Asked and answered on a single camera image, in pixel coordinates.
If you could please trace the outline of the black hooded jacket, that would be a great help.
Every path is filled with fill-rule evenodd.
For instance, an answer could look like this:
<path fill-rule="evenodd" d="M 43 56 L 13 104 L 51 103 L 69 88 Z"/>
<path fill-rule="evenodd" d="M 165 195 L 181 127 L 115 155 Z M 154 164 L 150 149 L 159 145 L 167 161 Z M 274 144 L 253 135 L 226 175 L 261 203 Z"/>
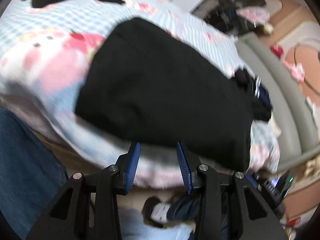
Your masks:
<path fill-rule="evenodd" d="M 251 99 L 195 49 L 141 18 L 118 24 L 95 54 L 77 116 L 128 141 L 249 166 Z"/>

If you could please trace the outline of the white sock foot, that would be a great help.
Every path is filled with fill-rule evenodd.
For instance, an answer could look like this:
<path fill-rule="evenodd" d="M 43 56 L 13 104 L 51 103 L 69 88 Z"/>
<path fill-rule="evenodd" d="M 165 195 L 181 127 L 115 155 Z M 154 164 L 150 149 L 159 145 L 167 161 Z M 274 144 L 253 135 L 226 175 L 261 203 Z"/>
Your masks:
<path fill-rule="evenodd" d="M 142 209 L 143 218 L 152 226 L 163 228 L 164 224 L 168 222 L 167 213 L 170 207 L 171 204 L 162 202 L 155 196 L 149 197 Z"/>

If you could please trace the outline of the black navy folded garment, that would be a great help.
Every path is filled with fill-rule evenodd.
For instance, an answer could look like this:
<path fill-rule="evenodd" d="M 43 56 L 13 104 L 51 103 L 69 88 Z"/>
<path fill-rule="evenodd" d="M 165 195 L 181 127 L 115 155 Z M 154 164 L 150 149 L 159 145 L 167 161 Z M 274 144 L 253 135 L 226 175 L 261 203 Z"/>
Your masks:
<path fill-rule="evenodd" d="M 261 78 L 252 75 L 246 68 L 238 68 L 231 77 L 231 81 L 251 99 L 253 119 L 269 122 L 273 106 L 269 92 L 262 84 Z"/>

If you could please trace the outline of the person's blue jeans leg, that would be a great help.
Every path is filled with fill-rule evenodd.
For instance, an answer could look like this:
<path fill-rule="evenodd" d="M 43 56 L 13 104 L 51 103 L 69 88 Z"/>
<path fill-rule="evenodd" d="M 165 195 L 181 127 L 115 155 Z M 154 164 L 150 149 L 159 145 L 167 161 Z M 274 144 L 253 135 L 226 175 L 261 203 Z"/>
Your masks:
<path fill-rule="evenodd" d="M 66 168 L 11 111 L 1 109 L 1 239 L 25 239 L 68 180 Z"/>

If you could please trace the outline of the grey upholstered headboard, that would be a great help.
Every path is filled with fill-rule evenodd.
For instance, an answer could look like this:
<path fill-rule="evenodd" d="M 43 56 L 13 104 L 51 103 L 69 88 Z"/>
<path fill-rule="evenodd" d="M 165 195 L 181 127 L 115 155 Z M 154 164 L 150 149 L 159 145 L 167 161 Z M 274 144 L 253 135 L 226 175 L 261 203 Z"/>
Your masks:
<path fill-rule="evenodd" d="M 319 154 L 318 128 L 305 97 L 281 61 L 254 33 L 235 42 L 239 57 L 267 88 L 281 129 L 277 172 L 292 169 Z"/>

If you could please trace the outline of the red plush toy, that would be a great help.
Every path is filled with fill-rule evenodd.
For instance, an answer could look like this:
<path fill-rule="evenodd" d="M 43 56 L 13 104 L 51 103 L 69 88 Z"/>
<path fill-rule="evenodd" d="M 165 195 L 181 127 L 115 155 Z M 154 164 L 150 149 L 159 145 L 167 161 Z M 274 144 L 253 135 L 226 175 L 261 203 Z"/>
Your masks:
<path fill-rule="evenodd" d="M 281 59 L 281 57 L 284 54 L 283 47 L 281 45 L 278 45 L 278 44 L 271 45 L 270 46 L 270 51 L 272 51 L 272 53 L 274 53 L 274 55 L 276 55 L 276 57 L 278 59 Z"/>

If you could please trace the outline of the open dark wardrobe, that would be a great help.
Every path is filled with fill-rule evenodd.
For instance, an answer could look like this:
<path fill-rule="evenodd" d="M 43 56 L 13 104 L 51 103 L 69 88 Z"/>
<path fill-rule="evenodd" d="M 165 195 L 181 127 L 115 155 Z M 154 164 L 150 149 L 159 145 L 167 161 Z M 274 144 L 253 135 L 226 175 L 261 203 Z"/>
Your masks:
<path fill-rule="evenodd" d="M 236 11 L 265 5 L 265 0 L 204 0 L 192 14 L 222 33 L 238 36 L 254 31 L 255 26 Z"/>

